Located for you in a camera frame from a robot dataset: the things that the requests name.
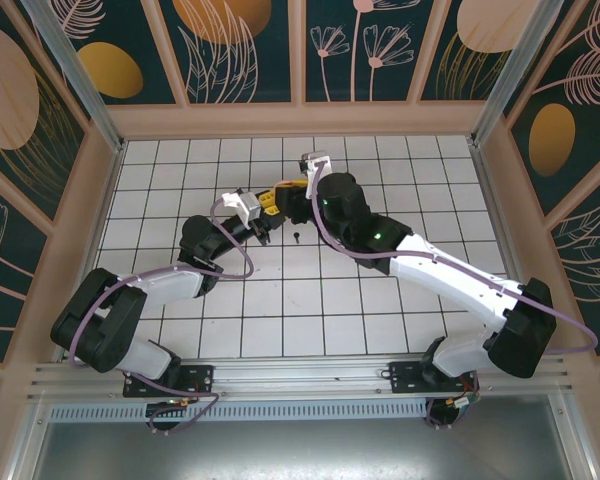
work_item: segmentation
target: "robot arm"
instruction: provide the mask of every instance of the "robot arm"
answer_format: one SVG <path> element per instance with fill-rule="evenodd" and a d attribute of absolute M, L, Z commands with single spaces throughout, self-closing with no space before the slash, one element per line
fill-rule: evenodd
<path fill-rule="evenodd" d="M 433 342 L 421 365 L 429 383 L 441 383 L 444 377 L 492 366 L 520 378 L 533 375 L 555 330 L 555 318 L 502 292 L 505 289 L 517 292 L 551 307 L 551 294 L 543 282 L 532 278 L 527 285 L 519 285 L 454 258 L 408 226 L 372 213 L 355 178 L 348 173 L 331 173 L 327 156 L 315 152 L 306 155 L 303 161 L 302 169 L 309 178 L 306 197 L 313 190 L 316 165 L 324 165 L 316 189 L 321 223 L 342 247 L 362 254 L 355 256 L 356 262 L 424 285 L 462 305 L 484 323 L 480 332 L 441 337 Z M 285 197 L 289 196 L 292 194 L 285 189 L 277 190 L 276 203 L 286 205 L 289 202 L 285 202 Z M 283 212 L 293 219 L 293 212 L 284 208 Z M 422 256 L 386 255 L 392 251 Z M 485 279 L 502 288 L 499 291 L 480 281 Z"/>
<path fill-rule="evenodd" d="M 536 279 L 523 286 L 496 278 L 438 250 L 395 219 L 372 213 L 355 178 L 348 173 L 331 173 L 326 155 L 310 154 L 301 162 L 301 171 L 308 180 L 285 182 L 257 195 L 240 190 L 224 195 L 225 205 L 238 212 L 223 223 L 225 229 L 241 244 L 255 236 L 264 245 L 269 241 L 269 231 L 280 227 L 287 218 L 294 224 L 315 223 L 310 193 L 318 162 L 326 162 L 317 185 L 321 219 L 340 245 L 362 254 L 408 250 L 433 258 L 431 261 L 396 255 L 356 259 L 357 263 L 424 285 L 464 306 L 485 325 L 477 333 L 436 339 L 421 363 L 427 382 L 439 385 L 449 377 L 489 366 L 521 378 L 533 375 L 555 330 L 555 318 L 502 295 L 476 277 L 488 278 L 551 306 L 548 287 Z M 182 235 L 180 265 L 222 271 L 214 261 L 233 245 L 209 219 L 189 218 Z M 443 258 L 461 265 L 471 275 L 452 268 L 449 262 L 436 261 Z M 92 271 L 54 324 L 52 340 L 68 349 L 87 310 L 117 280 L 104 269 Z M 176 264 L 173 271 L 129 283 L 103 305 L 110 307 L 106 317 L 97 314 L 88 323 L 78 343 L 77 356 L 99 372 L 114 368 L 135 372 L 171 387 L 177 381 L 180 359 L 164 347 L 134 338 L 142 310 L 205 295 L 217 280 L 214 276 L 178 270 Z"/>

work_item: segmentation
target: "beige circle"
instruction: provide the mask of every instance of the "beige circle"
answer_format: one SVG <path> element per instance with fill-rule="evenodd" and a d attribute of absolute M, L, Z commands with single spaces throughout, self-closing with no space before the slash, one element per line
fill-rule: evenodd
<path fill-rule="evenodd" d="M 518 43 L 537 3 L 538 0 L 463 0 L 457 23 L 460 41 L 476 52 L 507 52 Z"/>
<path fill-rule="evenodd" d="M 14 150 L 29 141 L 39 108 L 35 70 L 18 44 L 0 30 L 0 148 Z"/>
<path fill-rule="evenodd" d="M 114 98 L 130 98 L 142 90 L 142 72 L 131 56 L 115 45 L 94 42 L 78 51 L 78 56 L 100 93 Z"/>
<path fill-rule="evenodd" d="M 252 37 L 260 34 L 269 24 L 271 19 L 271 0 L 173 0 L 173 6 L 184 24 L 200 38 L 213 43 L 227 43 L 227 36 L 213 35 L 218 27 L 229 32 L 229 17 L 225 3 L 233 13 L 236 21 L 244 20 L 249 27 Z M 218 13 L 220 25 L 217 25 L 207 9 L 212 8 Z M 197 17 L 189 14 L 189 9 L 197 13 Z"/>
<path fill-rule="evenodd" d="M 543 177 L 557 173 L 569 158 L 576 138 L 576 122 L 569 109 L 550 103 L 538 112 L 529 135 L 531 166 Z"/>

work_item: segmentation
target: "white tile floor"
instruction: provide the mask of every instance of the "white tile floor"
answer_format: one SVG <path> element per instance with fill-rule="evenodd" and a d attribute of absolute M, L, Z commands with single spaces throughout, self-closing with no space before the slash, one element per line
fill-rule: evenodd
<path fill-rule="evenodd" d="M 372 209 L 439 248 L 502 275 L 504 265 L 464 137 L 360 136 L 136 141 L 127 148 L 97 265 L 117 274 L 170 264 L 180 229 L 213 200 L 299 178 L 297 160 L 323 149 L 350 171 Z M 222 210 L 225 215 L 229 210 Z M 300 234 L 299 245 L 293 236 Z M 248 242 L 247 281 L 145 311 L 138 332 L 185 358 L 423 352 L 447 332 L 479 328 L 453 302 L 359 268 L 320 245 L 312 225 L 285 224 L 272 243 Z M 218 260 L 244 272 L 235 251 Z"/>

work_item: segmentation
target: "orange circle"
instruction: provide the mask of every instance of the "orange circle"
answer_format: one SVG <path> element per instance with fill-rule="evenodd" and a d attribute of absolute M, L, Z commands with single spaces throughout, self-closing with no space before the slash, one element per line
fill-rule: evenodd
<path fill-rule="evenodd" d="M 229 33 L 232 22 L 225 3 L 238 28 L 241 18 L 252 37 L 260 34 L 271 19 L 271 0 L 173 0 L 180 19 L 198 37 L 216 44 L 238 43 L 240 36 Z"/>
<path fill-rule="evenodd" d="M 531 166 L 543 177 L 558 173 L 576 138 L 576 122 L 569 109 L 558 103 L 546 105 L 536 115 L 529 135 Z"/>

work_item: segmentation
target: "purple cable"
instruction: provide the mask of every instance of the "purple cable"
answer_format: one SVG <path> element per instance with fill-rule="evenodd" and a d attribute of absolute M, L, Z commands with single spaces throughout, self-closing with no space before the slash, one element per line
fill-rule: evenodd
<path fill-rule="evenodd" d="M 431 428 L 438 428 L 442 425 L 442 422 L 436 420 L 431 416 L 431 409 L 433 408 L 433 399 L 427 402 L 427 415 L 424 417 L 424 423 L 429 425 Z"/>
<path fill-rule="evenodd" d="M 76 366 L 76 367 L 84 366 L 84 365 L 80 365 L 76 362 L 75 356 L 76 356 L 76 349 L 78 347 L 78 342 L 80 341 L 80 337 L 84 333 L 84 330 L 87 327 L 87 324 L 91 321 L 91 318 L 96 313 L 96 310 L 98 310 L 98 308 L 100 308 L 100 305 L 102 305 L 104 303 L 104 301 L 107 298 L 109 298 L 109 296 L 112 295 L 116 290 L 124 287 L 125 285 L 128 285 L 129 283 L 133 283 L 137 280 L 140 280 L 140 281 L 148 280 L 148 279 L 151 279 L 151 277 L 153 277 L 154 275 L 159 275 L 162 273 L 173 272 L 173 271 L 203 273 L 205 275 L 209 275 L 212 277 L 231 278 L 234 280 L 243 280 L 245 278 L 250 277 L 253 274 L 255 268 L 253 266 L 253 261 L 251 260 L 251 257 L 249 257 L 249 254 L 247 254 L 247 251 L 242 247 L 242 245 L 240 245 L 238 243 L 238 241 L 231 236 L 231 234 L 227 231 L 227 229 L 224 228 L 220 224 L 218 219 L 216 218 L 215 211 L 216 211 L 216 208 L 218 207 L 218 205 L 220 205 L 221 203 L 222 203 L 222 199 L 218 199 L 211 206 L 211 212 L 210 212 L 211 213 L 211 221 L 216 226 L 216 228 L 218 230 L 220 230 L 220 232 L 225 237 L 227 237 L 227 239 L 233 244 L 233 246 L 236 247 L 238 249 L 238 251 L 242 254 L 242 256 L 246 260 L 247 264 L 249 265 L 249 271 L 245 274 L 229 274 L 229 273 L 212 272 L 209 270 L 203 270 L 201 268 L 190 267 L 187 265 L 182 265 L 182 266 L 178 265 L 178 266 L 157 268 L 155 270 L 149 270 L 148 272 L 140 273 L 138 275 L 133 275 L 131 277 L 125 278 L 124 280 L 120 280 L 118 283 L 114 284 L 111 288 L 107 289 L 102 295 L 100 295 L 100 297 L 95 301 L 95 303 L 93 305 L 91 305 L 91 308 L 87 311 L 86 315 L 82 319 L 82 322 L 80 322 L 80 325 L 78 326 L 78 329 L 76 330 L 76 334 L 73 336 L 73 339 L 71 340 L 71 346 L 69 347 L 69 361 L 71 362 L 71 364 L 73 366 Z"/>
<path fill-rule="evenodd" d="M 78 326 L 78 329 L 76 330 L 75 335 L 73 336 L 73 339 L 71 340 L 71 345 L 69 347 L 69 362 L 71 362 L 71 364 L 75 367 L 86 367 L 87 365 L 80 365 L 76 362 L 76 349 L 78 346 L 78 342 L 80 341 L 80 337 L 82 336 L 82 334 L 84 333 L 85 328 L 87 327 L 87 324 L 89 323 L 89 321 L 91 320 L 91 318 L 93 317 L 93 315 L 96 313 L 96 310 L 100 307 L 100 305 L 102 305 L 102 303 L 109 298 L 109 296 L 111 294 L 113 294 L 116 290 L 124 287 L 125 285 L 128 285 L 129 283 L 135 282 L 137 280 L 142 281 L 142 280 L 148 280 L 150 279 L 152 276 L 157 275 L 157 274 L 162 274 L 165 272 L 171 272 L 171 271 L 182 271 L 182 272 L 194 272 L 194 273 L 202 273 L 204 275 L 210 275 L 212 277 L 219 277 L 219 278 L 231 278 L 234 280 L 243 280 L 246 279 L 248 277 L 250 277 L 254 270 L 255 267 L 253 265 L 253 261 L 251 260 L 251 257 L 249 257 L 249 255 L 247 254 L 247 251 L 242 247 L 242 245 L 240 245 L 238 243 L 238 241 L 233 238 L 231 236 L 231 234 L 227 231 L 226 228 L 224 228 L 220 222 L 218 221 L 218 219 L 216 218 L 215 215 L 215 211 L 216 208 L 218 207 L 218 205 L 220 205 L 222 203 L 222 199 L 218 199 L 214 202 L 214 204 L 211 206 L 211 221 L 213 222 L 213 224 L 216 226 L 216 228 L 218 230 L 220 230 L 220 232 L 227 237 L 227 239 L 232 243 L 232 245 L 234 247 L 236 247 L 238 249 L 238 251 L 242 254 L 242 256 L 244 257 L 245 261 L 247 262 L 247 264 L 249 265 L 249 270 L 247 271 L 247 273 L 245 274 L 229 274 L 229 273 L 217 273 L 217 272 L 212 272 L 212 271 L 208 271 L 208 270 L 202 270 L 200 268 L 195 268 L 195 267 L 190 267 L 190 266 L 170 266 L 170 267 L 164 267 L 164 268 L 157 268 L 155 270 L 150 270 L 148 272 L 144 272 L 138 275 L 133 275 L 129 278 L 125 278 L 124 280 L 120 280 L 119 282 L 115 283 L 111 288 L 107 289 L 102 295 L 100 295 L 100 297 L 95 301 L 95 303 L 91 306 L 91 308 L 87 311 L 86 315 L 84 316 L 84 318 L 82 319 L 82 321 L 80 322 L 80 325 Z M 173 390 L 171 388 L 167 388 L 167 387 L 163 387 L 162 385 L 158 385 L 157 383 L 151 381 L 150 379 L 133 373 L 131 372 L 131 375 L 135 378 L 137 378 L 138 380 L 144 382 L 145 384 L 157 389 L 157 390 L 161 390 L 165 393 L 170 393 L 173 395 L 178 395 L 178 396 L 182 396 L 185 398 L 205 398 L 205 397 L 211 397 L 213 398 L 213 400 L 209 403 L 209 405 L 207 405 L 206 407 L 204 407 L 195 417 L 193 417 L 191 420 L 188 420 L 187 422 L 178 424 L 176 427 L 172 428 L 171 430 L 169 430 L 168 432 L 170 433 L 176 433 L 180 430 L 185 429 L 186 427 L 192 425 L 193 423 L 195 423 L 198 418 L 200 418 L 202 415 L 204 415 L 205 413 L 207 413 L 209 411 L 209 409 L 211 407 L 213 407 L 216 402 L 219 400 L 219 396 L 217 393 L 212 393 L 212 392 L 185 392 L 185 391 L 179 391 L 179 390 Z M 183 407 L 167 407 L 167 408 L 163 408 L 160 409 L 158 411 L 156 411 L 151 418 L 149 419 L 149 425 L 153 431 L 153 433 L 157 433 L 159 430 L 157 430 L 155 428 L 155 426 L 153 425 L 153 420 L 156 418 L 157 415 L 160 415 L 162 413 L 165 413 L 167 411 L 172 411 L 172 410 L 179 410 L 182 409 Z"/>
<path fill-rule="evenodd" d="M 593 333 L 593 331 L 591 331 L 591 329 L 589 329 L 585 325 L 581 324 L 580 322 L 572 319 L 571 317 L 568 317 L 564 313 L 558 312 L 557 310 L 554 310 L 553 308 L 547 307 L 546 305 L 536 302 L 535 300 L 532 300 L 531 298 L 524 297 L 516 292 L 508 290 L 508 289 L 504 288 L 503 286 L 497 284 L 496 282 L 493 282 L 487 278 L 483 278 L 482 276 L 480 276 L 477 273 L 473 272 L 472 270 L 464 267 L 463 265 L 459 265 L 456 262 L 449 260 L 445 257 L 439 257 L 432 253 L 418 252 L 415 250 L 400 250 L 400 251 L 395 251 L 395 252 L 381 252 L 381 253 L 358 253 L 358 252 L 353 252 L 351 250 L 347 250 L 345 247 L 343 247 L 338 242 L 336 242 L 333 238 L 331 238 L 331 235 L 329 234 L 327 227 L 325 227 L 324 222 L 322 221 L 322 217 L 320 215 L 320 208 L 318 207 L 318 182 L 320 181 L 320 177 L 322 175 L 322 170 L 324 169 L 324 165 L 325 165 L 325 162 L 316 164 L 318 169 L 317 169 L 315 177 L 313 179 L 313 185 L 311 188 L 311 208 L 313 209 L 313 216 L 315 218 L 316 225 L 318 226 L 318 229 L 322 233 L 322 236 L 323 236 L 325 242 L 327 242 L 329 245 L 331 245 L 335 250 L 339 251 L 340 253 L 344 253 L 345 255 L 348 255 L 351 258 L 358 258 L 358 259 L 365 259 L 365 260 L 377 260 L 379 258 L 392 258 L 392 257 L 397 257 L 397 256 L 406 256 L 406 257 L 426 258 L 428 260 L 442 263 L 451 268 L 455 268 L 456 270 L 464 273 L 465 275 L 468 275 L 469 277 L 473 278 L 474 280 L 477 280 L 480 283 L 486 285 L 490 289 L 498 290 L 500 293 L 502 293 L 504 295 L 515 298 L 516 300 L 518 300 L 520 302 L 526 303 L 527 305 L 530 305 L 544 313 L 553 315 L 553 316 L 559 318 L 560 320 L 563 320 L 563 321 L 573 325 L 574 327 L 581 330 L 582 332 L 584 332 L 586 335 L 588 335 L 591 338 L 591 343 L 589 343 L 589 345 L 585 345 L 583 347 L 558 348 L 558 349 L 546 350 L 545 353 L 548 355 L 561 355 L 561 354 L 565 354 L 565 353 L 587 352 L 589 350 L 593 350 L 598 345 L 598 337 L 596 337 L 596 334 Z"/>
<path fill-rule="evenodd" d="M 144 382 L 145 384 L 149 385 L 150 387 L 156 388 L 158 390 L 162 390 L 163 392 L 166 393 L 171 393 L 173 395 L 178 395 L 178 396 L 182 396 L 185 398 L 206 398 L 206 397 L 211 397 L 213 398 L 213 400 L 211 402 L 209 402 L 209 404 L 204 407 L 202 410 L 200 410 L 191 420 L 187 420 L 186 422 L 182 422 L 179 423 L 178 425 L 176 425 L 175 427 L 169 429 L 169 430 L 158 430 L 156 428 L 156 426 L 154 425 L 154 420 L 156 419 L 156 417 L 158 415 L 161 415 L 163 413 L 166 412 L 172 412 L 172 411 L 176 411 L 176 410 L 186 410 L 187 407 L 182 407 L 182 406 L 172 406 L 172 407 L 165 407 L 165 408 L 161 408 L 160 410 L 156 410 L 155 412 L 153 412 L 153 415 L 151 415 L 151 417 L 149 418 L 149 427 L 151 428 L 151 432 L 155 435 L 156 433 L 160 432 L 162 435 L 164 436 L 168 436 L 168 435 L 172 435 L 174 433 L 178 433 L 181 432 L 182 430 L 184 430 L 187 427 L 190 427 L 191 425 L 193 425 L 194 423 L 196 423 L 198 421 L 198 419 L 200 417 L 202 417 L 203 415 L 205 415 L 209 410 L 211 410 L 211 408 L 218 403 L 218 400 L 220 400 L 220 395 L 218 395 L 217 393 L 213 393 L 213 392 L 185 392 L 184 390 L 180 391 L 180 390 L 174 390 L 172 388 L 167 388 L 167 387 L 163 387 L 162 385 L 158 385 L 157 383 L 155 383 L 154 381 L 143 377 L 142 375 L 138 375 L 137 373 L 131 373 L 131 376 L 134 378 L 137 378 L 138 380 L 140 380 L 141 382 Z"/>

